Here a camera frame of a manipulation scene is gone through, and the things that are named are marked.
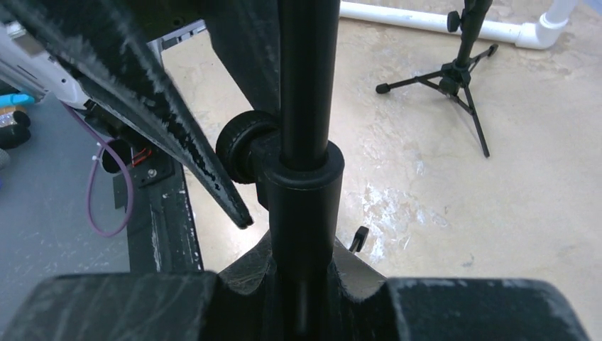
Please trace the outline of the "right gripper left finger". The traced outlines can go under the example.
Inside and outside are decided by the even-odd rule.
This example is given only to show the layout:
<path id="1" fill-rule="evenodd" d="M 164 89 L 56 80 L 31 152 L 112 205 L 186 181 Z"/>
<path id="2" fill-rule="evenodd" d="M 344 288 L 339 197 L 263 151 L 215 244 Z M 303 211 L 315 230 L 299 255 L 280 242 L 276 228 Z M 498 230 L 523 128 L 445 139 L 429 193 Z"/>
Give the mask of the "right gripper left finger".
<path id="1" fill-rule="evenodd" d="M 4 340 L 262 340 L 265 234 L 220 274 L 86 274 L 39 283 Z"/>

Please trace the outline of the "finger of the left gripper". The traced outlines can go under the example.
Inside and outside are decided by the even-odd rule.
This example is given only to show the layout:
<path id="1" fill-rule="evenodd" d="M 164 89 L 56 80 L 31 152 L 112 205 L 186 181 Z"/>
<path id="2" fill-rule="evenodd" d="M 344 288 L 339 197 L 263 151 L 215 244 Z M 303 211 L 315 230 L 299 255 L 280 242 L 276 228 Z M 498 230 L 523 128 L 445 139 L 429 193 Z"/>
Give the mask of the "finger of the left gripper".
<path id="1" fill-rule="evenodd" d="M 1 8 L 94 102 L 188 167 L 237 227 L 252 224 L 207 137 L 120 1 L 2 1 Z"/>
<path id="2" fill-rule="evenodd" d="M 280 109 L 280 28 L 277 1 L 205 1 L 214 52 L 250 105 Z"/>

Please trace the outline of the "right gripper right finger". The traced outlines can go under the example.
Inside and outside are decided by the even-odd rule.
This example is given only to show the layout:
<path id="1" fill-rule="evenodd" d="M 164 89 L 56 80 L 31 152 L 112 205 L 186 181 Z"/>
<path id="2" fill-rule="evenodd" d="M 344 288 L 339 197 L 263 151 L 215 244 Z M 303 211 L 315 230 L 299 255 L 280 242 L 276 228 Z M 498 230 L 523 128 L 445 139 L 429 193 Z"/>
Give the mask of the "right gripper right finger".
<path id="1" fill-rule="evenodd" d="M 341 242 L 341 340 L 587 340 L 571 303 L 528 278 L 385 277 Z"/>

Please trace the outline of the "black tripod stand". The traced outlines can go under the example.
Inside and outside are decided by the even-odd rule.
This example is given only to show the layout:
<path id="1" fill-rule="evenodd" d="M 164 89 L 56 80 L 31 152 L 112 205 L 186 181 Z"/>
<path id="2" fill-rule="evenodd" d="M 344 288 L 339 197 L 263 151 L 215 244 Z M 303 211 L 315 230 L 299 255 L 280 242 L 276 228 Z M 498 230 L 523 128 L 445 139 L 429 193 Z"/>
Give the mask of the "black tripod stand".
<path id="1" fill-rule="evenodd" d="M 279 1 L 280 124 L 251 144 L 271 260 L 262 340 L 334 340 L 332 259 L 344 157 L 329 140 L 338 1 Z"/>
<path id="2" fill-rule="evenodd" d="M 492 3 L 492 0 L 465 1 L 462 12 L 451 11 L 448 13 L 447 31 L 450 33 L 455 33 L 458 30 L 461 31 L 461 45 L 457 57 L 452 62 L 443 64 L 441 69 L 436 72 L 390 84 L 382 83 L 376 86 L 378 94 L 386 94 L 395 88 L 420 83 L 446 95 L 473 119 L 481 149 L 486 158 L 490 156 L 490 152 L 469 89 L 469 84 L 471 82 L 471 71 L 483 58 L 491 57 L 498 49 L 498 44 L 494 43 L 482 53 L 473 57 L 471 56 L 472 48 L 481 32 L 486 14 Z"/>

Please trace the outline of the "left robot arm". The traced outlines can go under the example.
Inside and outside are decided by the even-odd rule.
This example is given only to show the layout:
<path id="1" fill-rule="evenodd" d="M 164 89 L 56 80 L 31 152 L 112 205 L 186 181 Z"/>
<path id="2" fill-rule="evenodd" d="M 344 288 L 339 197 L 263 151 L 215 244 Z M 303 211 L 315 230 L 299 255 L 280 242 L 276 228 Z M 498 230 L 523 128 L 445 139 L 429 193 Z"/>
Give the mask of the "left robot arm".
<path id="1" fill-rule="evenodd" d="M 202 30 L 249 102 L 273 109 L 274 1 L 2 1 L 1 74 L 90 112 L 104 135 L 165 152 L 244 229 L 251 213 L 161 58 Z"/>

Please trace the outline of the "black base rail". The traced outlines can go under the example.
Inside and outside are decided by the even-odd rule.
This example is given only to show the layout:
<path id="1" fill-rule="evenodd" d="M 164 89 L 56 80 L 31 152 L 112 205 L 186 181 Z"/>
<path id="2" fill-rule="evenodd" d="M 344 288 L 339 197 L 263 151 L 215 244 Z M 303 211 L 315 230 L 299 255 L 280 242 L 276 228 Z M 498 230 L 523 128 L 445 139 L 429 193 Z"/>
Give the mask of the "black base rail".
<path id="1" fill-rule="evenodd" d="M 110 137 L 110 146 L 128 167 L 133 207 L 126 228 L 132 272 L 202 271 L 193 211 L 184 169 L 166 152 L 93 101 L 84 121 Z"/>

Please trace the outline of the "white PVC pipe frame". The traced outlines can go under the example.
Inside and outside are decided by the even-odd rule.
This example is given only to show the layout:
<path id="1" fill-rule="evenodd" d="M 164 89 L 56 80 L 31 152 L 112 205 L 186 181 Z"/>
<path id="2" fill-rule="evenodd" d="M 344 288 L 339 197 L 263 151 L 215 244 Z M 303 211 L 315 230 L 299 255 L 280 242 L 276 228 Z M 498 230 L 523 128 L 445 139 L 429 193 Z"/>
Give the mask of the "white PVC pipe frame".
<path id="1" fill-rule="evenodd" d="M 465 35 L 478 32 L 481 39 L 512 43 L 518 48 L 545 50 L 557 42 L 577 4 L 577 1 L 553 1 L 537 21 L 521 25 L 487 21 L 484 13 L 470 14 L 465 11 L 444 16 L 345 1 L 341 3 L 340 16 L 438 33 Z"/>

